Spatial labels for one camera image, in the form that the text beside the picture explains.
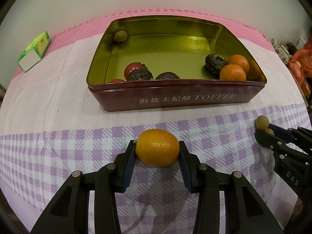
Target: white wall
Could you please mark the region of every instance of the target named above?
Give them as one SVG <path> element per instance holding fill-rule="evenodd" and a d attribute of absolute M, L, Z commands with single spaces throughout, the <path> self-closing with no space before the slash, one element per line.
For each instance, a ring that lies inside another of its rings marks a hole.
<path fill-rule="evenodd" d="M 294 44 L 311 26 L 297 0 L 17 0 L 0 26 L 0 83 L 8 87 L 19 55 L 41 31 L 53 36 L 102 15 L 150 8 L 219 15 Z"/>

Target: purple checkered cloth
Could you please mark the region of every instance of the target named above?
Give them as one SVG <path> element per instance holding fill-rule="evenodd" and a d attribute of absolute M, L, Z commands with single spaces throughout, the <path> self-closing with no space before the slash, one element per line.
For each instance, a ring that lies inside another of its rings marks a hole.
<path fill-rule="evenodd" d="M 217 171 L 241 171 L 266 201 L 278 177 L 273 171 L 272 152 L 254 139 L 254 121 L 259 115 L 284 128 L 311 129 L 302 103 L 131 127 L 3 135 L 0 178 L 29 207 L 43 210 L 71 172 L 97 171 L 124 152 L 141 132 L 158 128 L 184 140 L 191 153 Z M 127 192 L 116 194 L 122 233 L 192 233 L 197 201 L 198 195 L 189 194 L 184 187 L 177 162 L 152 168 L 138 160 Z M 221 226 L 224 203 L 221 197 Z M 94 233 L 93 207 L 91 193 L 89 233 Z"/>

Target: metal screw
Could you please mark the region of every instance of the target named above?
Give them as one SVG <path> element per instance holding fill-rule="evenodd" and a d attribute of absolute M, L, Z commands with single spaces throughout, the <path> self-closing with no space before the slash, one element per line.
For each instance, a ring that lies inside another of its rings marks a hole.
<path fill-rule="evenodd" d="M 116 165 L 114 163 L 109 163 L 107 166 L 106 166 L 107 169 L 109 170 L 114 170 L 116 168 Z"/>
<path fill-rule="evenodd" d="M 207 170 L 208 169 L 208 165 L 206 165 L 205 163 L 201 163 L 199 166 L 198 166 L 199 169 L 201 170 Z"/>
<path fill-rule="evenodd" d="M 242 177 L 242 174 L 241 174 L 241 172 L 236 171 L 236 172 L 234 172 L 234 176 L 235 176 L 236 178 L 241 178 L 241 177 Z"/>
<path fill-rule="evenodd" d="M 78 177 L 80 175 L 80 171 L 73 171 L 71 174 L 73 177 Z"/>

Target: red tin box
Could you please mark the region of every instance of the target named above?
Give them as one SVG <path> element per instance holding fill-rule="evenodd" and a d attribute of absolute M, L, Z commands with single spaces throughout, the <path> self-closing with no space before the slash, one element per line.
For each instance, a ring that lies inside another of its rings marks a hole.
<path fill-rule="evenodd" d="M 116 43 L 116 32 L 128 34 Z M 247 58 L 247 81 L 222 81 L 204 68 L 205 57 L 217 53 Z M 108 83 L 123 79 L 125 67 L 144 63 L 154 78 L 174 72 L 179 80 L 143 80 Z M 155 15 L 117 19 L 105 31 L 87 76 L 89 90 L 104 110 L 244 103 L 257 95 L 266 77 L 244 45 L 223 25 L 196 18 Z"/>

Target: pink striped cloth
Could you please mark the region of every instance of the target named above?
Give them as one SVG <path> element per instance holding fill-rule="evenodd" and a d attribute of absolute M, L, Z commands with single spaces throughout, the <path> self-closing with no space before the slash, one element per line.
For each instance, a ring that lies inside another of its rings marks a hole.
<path fill-rule="evenodd" d="M 92 19 L 90 21 L 86 21 L 79 25 L 73 26 L 69 29 L 66 29 L 59 34 L 51 37 L 51 44 L 46 51 L 45 55 L 60 49 L 62 47 L 73 44 L 77 40 L 87 39 L 94 35 L 103 34 L 109 24 L 118 18 L 125 17 L 135 17 L 135 16 L 143 16 L 143 15 L 177 15 L 177 16 L 187 16 L 205 19 L 213 22 L 220 23 L 227 27 L 237 38 L 249 40 L 258 46 L 261 46 L 269 51 L 274 51 L 271 42 L 266 38 L 261 32 L 257 29 L 241 24 L 237 21 L 210 15 L 204 12 L 198 11 L 188 11 L 188 10 L 173 10 L 173 9 L 147 9 L 147 10 L 134 10 L 134 11 L 126 11 L 113 13 L 111 15 L 102 16 L 96 19 Z M 20 73 L 22 73 L 22 69 L 18 68 L 13 76 L 16 77 Z"/>

